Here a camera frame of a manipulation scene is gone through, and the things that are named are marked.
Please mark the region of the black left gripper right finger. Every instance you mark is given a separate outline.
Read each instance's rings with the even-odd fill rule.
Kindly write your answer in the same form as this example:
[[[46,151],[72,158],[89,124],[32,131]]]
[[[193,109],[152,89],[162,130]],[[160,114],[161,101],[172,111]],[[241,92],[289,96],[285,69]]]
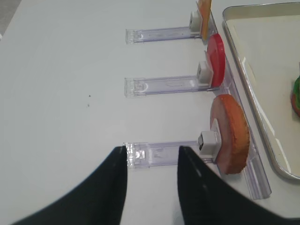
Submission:
[[[179,147],[177,189],[186,225],[298,225],[249,200],[219,178],[190,148]]]

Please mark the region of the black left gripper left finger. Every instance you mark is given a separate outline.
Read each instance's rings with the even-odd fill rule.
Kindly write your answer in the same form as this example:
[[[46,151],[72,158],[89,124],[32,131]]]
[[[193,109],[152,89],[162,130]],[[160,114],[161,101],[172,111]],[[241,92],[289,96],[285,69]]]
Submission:
[[[102,164],[68,194],[18,225],[118,225],[128,184],[127,149],[115,147]]]

